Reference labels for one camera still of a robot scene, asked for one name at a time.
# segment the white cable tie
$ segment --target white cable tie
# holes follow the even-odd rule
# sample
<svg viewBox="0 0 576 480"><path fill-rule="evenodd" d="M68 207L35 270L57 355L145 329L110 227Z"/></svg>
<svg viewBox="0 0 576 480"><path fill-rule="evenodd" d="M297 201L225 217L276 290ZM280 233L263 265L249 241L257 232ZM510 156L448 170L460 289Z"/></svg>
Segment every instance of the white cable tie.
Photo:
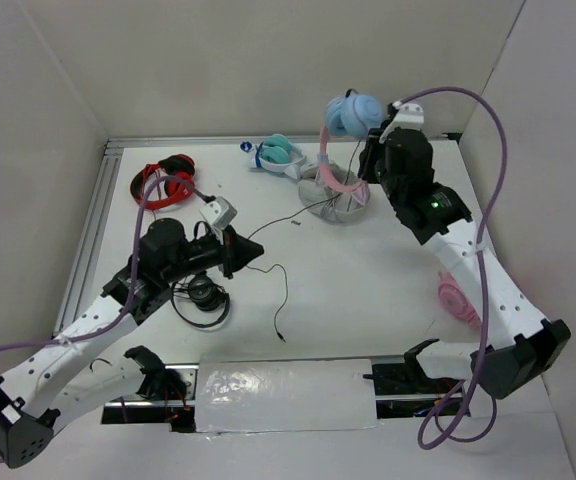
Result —
<svg viewBox="0 0 576 480"><path fill-rule="evenodd" d="M472 249L466 254L466 257L474 257L479 252L483 252L486 249L486 245L482 241L481 243L476 243Z"/></svg>
<svg viewBox="0 0 576 480"><path fill-rule="evenodd" d="M66 335L64 335L63 333L58 334L55 337L55 340L57 340L59 342L59 344L62 347L67 347L72 349L75 354L81 356L83 355L83 351L81 350L81 348L79 348L76 344L74 344L69 337L67 337Z"/></svg>

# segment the black cable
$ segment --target black cable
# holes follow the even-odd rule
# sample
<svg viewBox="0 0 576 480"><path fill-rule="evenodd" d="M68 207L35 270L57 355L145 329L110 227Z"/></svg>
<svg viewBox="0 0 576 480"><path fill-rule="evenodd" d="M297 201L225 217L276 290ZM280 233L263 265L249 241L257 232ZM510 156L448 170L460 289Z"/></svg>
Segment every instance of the black cable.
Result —
<svg viewBox="0 0 576 480"><path fill-rule="evenodd" d="M249 268L250 270L256 270L258 272L261 273L270 273L275 267L279 267L283 270L284 272L284 281L286 284L286 296L284 297L284 301L283 303L279 306L279 308L277 309L277 311L275 312L275 316L272 320L272 324L275 327L275 333L277 334L277 336L279 337L279 339L286 343L286 339L284 338L284 336L279 333L279 330L277 329L277 315L279 315L279 312L281 312L281 309L284 308L286 306L286 303L288 303L288 273L286 272L286 269L284 268L283 265L281 265L280 263L275 263L272 267L270 267L268 270L262 270L261 268L257 268L257 267L250 267L248 265L246 265L246 268Z"/></svg>
<svg viewBox="0 0 576 480"><path fill-rule="evenodd" d="M184 287L183 285L185 285L185 284L182 284L181 281L173 283L173 285L172 285L173 297L170 301L170 303L172 304L172 308L175 310L177 315L179 315L179 318L181 318L188 325L195 327L195 328L199 328L201 330L216 327L217 325L221 325L222 323L224 323L226 318L228 318L228 312L224 312L221 315L219 315L219 318L217 318L217 320L215 320L212 323L196 323L196 322L193 322L192 320L189 320L188 318L184 317L183 314L177 308L177 304L175 303L175 297L176 298L183 298L184 300L188 300L188 298L182 297L181 295L175 295L175 293L188 293L192 289L200 290L202 288L206 288L206 286L205 285L197 285L197 286L193 287L192 289L190 289L187 286ZM225 293L225 290L221 285L217 285L216 283L213 285L215 286L215 288L219 289L222 293Z"/></svg>
<svg viewBox="0 0 576 480"><path fill-rule="evenodd" d="M357 154L357 150L359 150L359 146L361 145L361 142L362 142L361 139L357 142L357 145L355 146L355 149L353 150L352 155L350 157L350 163L348 164L348 171L346 172L346 180L344 181L344 185L348 184L348 180L350 179L350 168L352 167L352 162L355 159L355 155ZM268 223L262 225L261 227L259 227L254 232L252 232L250 235L248 235L248 240L250 240L254 235L256 235L257 233L262 231L264 228L269 227L270 225L274 225L275 223L279 223L279 222L284 222L286 220L292 220L293 218L295 218L300 213L305 212L309 208L316 207L317 205L321 205L322 203L331 202L331 204L332 204L332 202L337 200L340 196L341 196L341 193L338 193L337 195L335 195L332 198L328 198L326 200L322 200L320 202L313 203L312 205L308 205L307 207L304 207L301 210L298 210L296 213L293 213L292 215L290 215L288 217L282 217L282 218L278 218L276 220L273 220L271 222L268 222ZM262 270L261 268L251 267L251 266L246 265L246 268L249 268L250 270L257 270L258 272L261 272L261 273L269 273L275 267L279 267L284 271L284 279L285 279L285 283L286 283L286 296L284 298L284 302L281 304L281 306L275 312L275 317L273 318L273 325L275 327L275 333L277 334L279 339L282 342L286 343L286 339L284 338L284 336L281 333L279 333L279 330L277 329L277 315L279 315L279 312L281 312L281 309L284 308L286 306L286 303L288 302L288 273L286 272L286 269L284 268L283 265L281 265L279 263L275 263L268 270Z"/></svg>
<svg viewBox="0 0 576 480"><path fill-rule="evenodd" d="M112 363L110 363L110 362L109 362L108 360L106 360L105 358L94 358L94 359L92 360L92 362L90 362L90 365L88 365L88 368L90 369L91 372L93 371L92 366L93 366L93 364L94 364L95 362L103 362L103 363L105 363L106 365L110 365L110 366L112 367Z"/></svg>
<svg viewBox="0 0 576 480"><path fill-rule="evenodd" d="M210 230L210 225L208 225L208 222L206 221L199 221L197 223L195 223L195 227L193 228L193 238L195 240L197 240L197 236L199 235L199 227L203 225L204 226L204 234L209 234L211 233Z"/></svg>

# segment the white wall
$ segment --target white wall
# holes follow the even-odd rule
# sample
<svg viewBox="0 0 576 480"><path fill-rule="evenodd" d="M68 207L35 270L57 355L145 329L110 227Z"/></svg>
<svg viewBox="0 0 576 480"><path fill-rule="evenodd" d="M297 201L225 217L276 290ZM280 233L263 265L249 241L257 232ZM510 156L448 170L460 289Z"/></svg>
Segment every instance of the white wall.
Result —
<svg viewBox="0 0 576 480"><path fill-rule="evenodd" d="M17 4L0 0L0 343L50 335L104 143Z"/></svg>
<svg viewBox="0 0 576 480"><path fill-rule="evenodd" d="M111 136L314 133L350 86L481 91L522 0L24 0ZM431 130L473 105L429 100Z"/></svg>
<svg viewBox="0 0 576 480"><path fill-rule="evenodd" d="M529 297L572 330L546 382L576 470L576 0L527 1L485 97L510 142L495 245ZM482 200L499 166L490 125L477 109L462 140Z"/></svg>

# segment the transparent plastic sheet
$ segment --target transparent plastic sheet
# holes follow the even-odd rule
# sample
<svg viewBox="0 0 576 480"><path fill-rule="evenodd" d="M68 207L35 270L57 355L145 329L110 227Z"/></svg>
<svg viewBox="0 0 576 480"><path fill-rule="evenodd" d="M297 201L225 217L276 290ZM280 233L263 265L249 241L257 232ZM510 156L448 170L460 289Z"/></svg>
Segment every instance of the transparent plastic sheet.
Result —
<svg viewBox="0 0 576 480"><path fill-rule="evenodd" d="M365 359L202 363L197 432L374 428L371 372Z"/></svg>

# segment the red wire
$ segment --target red wire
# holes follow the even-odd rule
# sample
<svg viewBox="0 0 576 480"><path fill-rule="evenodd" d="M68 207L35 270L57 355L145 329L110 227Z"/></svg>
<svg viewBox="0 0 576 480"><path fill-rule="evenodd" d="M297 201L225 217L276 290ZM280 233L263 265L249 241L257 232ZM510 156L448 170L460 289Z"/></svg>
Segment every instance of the red wire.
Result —
<svg viewBox="0 0 576 480"><path fill-rule="evenodd" d="M186 405L186 397L184 397L183 394L179 390L177 390L177 388L174 385L171 385L171 386L172 386L173 390L175 391L175 393L179 396L181 403L184 404L184 410L186 410L186 411L190 410L188 408L188 405Z"/></svg>
<svg viewBox="0 0 576 480"><path fill-rule="evenodd" d="M157 177L157 180L159 180L159 178L161 177L161 172L159 171L159 169L155 170L155 177ZM161 184L159 182L157 182L157 199L161 200Z"/></svg>
<svg viewBox="0 0 576 480"><path fill-rule="evenodd" d="M164 386L164 421L168 420L168 387Z"/></svg>

